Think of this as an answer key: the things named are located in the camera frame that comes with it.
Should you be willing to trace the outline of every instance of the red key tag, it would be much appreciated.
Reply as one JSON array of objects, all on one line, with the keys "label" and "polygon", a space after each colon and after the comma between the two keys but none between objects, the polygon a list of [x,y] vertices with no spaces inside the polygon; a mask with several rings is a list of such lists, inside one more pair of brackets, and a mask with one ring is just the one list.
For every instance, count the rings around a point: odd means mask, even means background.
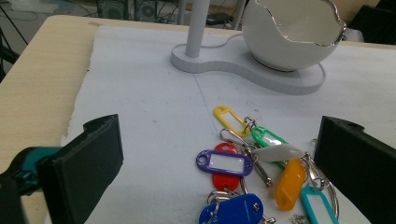
[{"label": "red key tag", "polygon": [[[231,143],[220,143],[215,147],[215,150],[238,154],[238,149],[236,148],[236,146],[234,146]],[[241,178],[239,176],[234,176],[234,175],[221,175],[221,174],[212,175],[213,185],[217,190],[228,189],[230,191],[233,191],[236,188],[238,188],[240,179]]]}]

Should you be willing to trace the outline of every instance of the wooden table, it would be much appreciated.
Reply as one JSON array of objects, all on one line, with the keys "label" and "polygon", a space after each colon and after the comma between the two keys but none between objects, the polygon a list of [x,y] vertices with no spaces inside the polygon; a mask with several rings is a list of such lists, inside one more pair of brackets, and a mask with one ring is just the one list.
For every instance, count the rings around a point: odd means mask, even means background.
[{"label": "wooden table", "polygon": [[[0,173],[26,147],[59,146],[82,80],[90,64],[93,39],[100,25],[188,31],[186,26],[134,21],[54,16],[46,20],[32,42],[0,84]],[[207,29],[233,35],[237,31]],[[343,43],[391,48],[362,43]],[[44,196],[22,198],[30,223],[43,223]]]}]

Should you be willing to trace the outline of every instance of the yellow key tag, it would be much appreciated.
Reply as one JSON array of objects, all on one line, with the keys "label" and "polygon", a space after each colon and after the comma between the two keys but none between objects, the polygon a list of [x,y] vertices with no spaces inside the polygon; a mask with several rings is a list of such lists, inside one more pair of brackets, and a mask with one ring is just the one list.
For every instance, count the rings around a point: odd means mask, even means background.
[{"label": "yellow key tag", "polygon": [[230,129],[240,137],[246,137],[250,133],[250,129],[247,128],[248,125],[227,105],[216,106],[215,109],[213,109],[213,114],[225,128]]},{"label": "yellow key tag", "polygon": [[293,209],[300,196],[304,182],[305,168],[300,160],[289,161],[275,191],[276,203],[280,210],[290,211]]}]

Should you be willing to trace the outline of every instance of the lamp base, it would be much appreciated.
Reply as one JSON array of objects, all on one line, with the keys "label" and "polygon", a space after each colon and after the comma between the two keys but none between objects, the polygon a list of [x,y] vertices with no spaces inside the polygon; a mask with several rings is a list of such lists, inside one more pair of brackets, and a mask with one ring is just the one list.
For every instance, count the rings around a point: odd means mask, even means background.
[{"label": "lamp base", "polygon": [[319,63],[290,72],[263,66],[254,59],[242,35],[233,35],[218,46],[201,47],[197,58],[189,57],[185,52],[186,45],[177,45],[172,49],[171,55],[171,64],[184,72],[230,72],[266,89],[286,94],[305,95],[315,92],[326,78]]}]

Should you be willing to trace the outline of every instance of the white bowl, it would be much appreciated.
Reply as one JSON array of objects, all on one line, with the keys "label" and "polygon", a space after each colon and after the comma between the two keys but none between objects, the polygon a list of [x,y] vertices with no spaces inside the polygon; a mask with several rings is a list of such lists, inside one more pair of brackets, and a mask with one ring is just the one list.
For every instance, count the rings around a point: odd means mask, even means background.
[{"label": "white bowl", "polygon": [[250,0],[242,24],[254,58],[280,71],[321,62],[335,50],[345,29],[328,0]]}]

